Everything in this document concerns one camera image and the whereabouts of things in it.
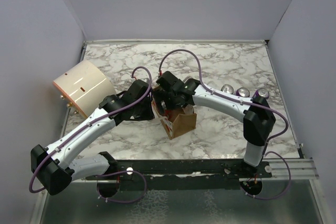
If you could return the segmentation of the watermelon print canvas bag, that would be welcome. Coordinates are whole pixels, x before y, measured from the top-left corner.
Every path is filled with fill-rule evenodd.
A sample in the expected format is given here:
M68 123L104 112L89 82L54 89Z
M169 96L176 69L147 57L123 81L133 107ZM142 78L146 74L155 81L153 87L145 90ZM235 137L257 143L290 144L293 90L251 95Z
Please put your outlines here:
M152 98L153 113L160 120L169 139L172 140L196 128L197 114L192 105L176 105L159 85L154 87Z

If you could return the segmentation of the black schweppes can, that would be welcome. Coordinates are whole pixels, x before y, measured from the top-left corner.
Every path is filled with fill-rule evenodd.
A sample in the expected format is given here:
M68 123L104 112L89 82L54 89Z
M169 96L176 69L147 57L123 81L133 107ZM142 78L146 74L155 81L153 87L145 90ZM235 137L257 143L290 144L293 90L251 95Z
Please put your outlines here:
M224 92L224 93L233 94L234 93L234 88L230 84L224 84L221 87L221 91Z

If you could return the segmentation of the purple fanta can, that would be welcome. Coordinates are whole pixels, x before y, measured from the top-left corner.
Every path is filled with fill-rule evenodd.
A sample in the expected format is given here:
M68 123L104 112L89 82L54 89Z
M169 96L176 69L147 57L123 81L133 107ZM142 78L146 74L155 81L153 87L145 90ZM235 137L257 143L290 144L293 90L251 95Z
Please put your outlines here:
M259 88L258 90L256 90L256 94L265 99L268 99L270 97L269 91L265 88Z
M239 96L239 97L248 98L248 97L250 97L250 92L247 88L240 87L236 90L236 95Z

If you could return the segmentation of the purple fanta can front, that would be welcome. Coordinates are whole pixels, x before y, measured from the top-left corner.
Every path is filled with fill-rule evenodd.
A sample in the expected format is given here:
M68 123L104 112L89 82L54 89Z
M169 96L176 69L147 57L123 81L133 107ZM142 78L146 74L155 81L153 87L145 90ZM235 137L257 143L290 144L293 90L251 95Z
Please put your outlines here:
M256 94L265 99L268 99L270 97L269 91L265 88L259 88L258 90L256 90Z

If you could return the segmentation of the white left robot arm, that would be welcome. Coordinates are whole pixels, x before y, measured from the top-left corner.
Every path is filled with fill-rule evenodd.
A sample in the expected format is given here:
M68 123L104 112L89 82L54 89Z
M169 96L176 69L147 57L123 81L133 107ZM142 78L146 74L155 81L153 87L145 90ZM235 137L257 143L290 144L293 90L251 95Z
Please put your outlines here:
M135 80L118 94L106 96L79 126L47 147L36 145L30 151L32 179L38 179L50 195L62 192L76 180L101 175L115 175L114 159L97 154L82 163L74 160L88 145L123 121L145 121L154 118L151 108L151 81Z

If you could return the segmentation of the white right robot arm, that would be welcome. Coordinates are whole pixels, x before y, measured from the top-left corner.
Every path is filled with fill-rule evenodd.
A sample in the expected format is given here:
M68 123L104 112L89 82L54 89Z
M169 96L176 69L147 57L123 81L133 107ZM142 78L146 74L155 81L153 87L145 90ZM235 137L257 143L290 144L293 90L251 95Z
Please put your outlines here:
M153 96L160 113L196 105L222 112L242 122L247 145L241 171L246 177L259 173L266 141L276 122L265 98L237 97L193 78L184 82L169 71L159 76L156 84Z

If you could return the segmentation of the cream cylindrical container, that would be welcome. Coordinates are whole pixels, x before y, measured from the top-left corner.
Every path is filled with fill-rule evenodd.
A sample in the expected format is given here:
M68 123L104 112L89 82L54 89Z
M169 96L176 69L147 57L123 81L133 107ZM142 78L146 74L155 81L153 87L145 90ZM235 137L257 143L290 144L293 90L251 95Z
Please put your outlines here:
M108 77L88 60L56 78L53 85L84 118L90 116L106 96L117 93Z

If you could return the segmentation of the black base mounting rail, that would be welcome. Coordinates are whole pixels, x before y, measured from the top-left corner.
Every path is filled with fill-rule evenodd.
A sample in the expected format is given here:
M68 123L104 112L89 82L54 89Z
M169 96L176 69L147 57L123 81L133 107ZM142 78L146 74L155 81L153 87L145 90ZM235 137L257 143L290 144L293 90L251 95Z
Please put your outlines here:
M99 184L119 184L124 191L239 189L240 180L270 178L268 162L256 168L242 159L118 160L104 175L86 179Z

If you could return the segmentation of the aluminium extrusion rail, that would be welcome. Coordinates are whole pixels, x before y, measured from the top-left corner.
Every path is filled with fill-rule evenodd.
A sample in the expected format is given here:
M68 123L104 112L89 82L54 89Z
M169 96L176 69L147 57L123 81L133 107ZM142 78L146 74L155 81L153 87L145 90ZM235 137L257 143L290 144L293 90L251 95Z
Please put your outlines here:
M293 180L310 180L319 178L316 166L312 159L286 158L286 164L281 159L271 158L267 160L271 167L272 179L287 180L289 172Z

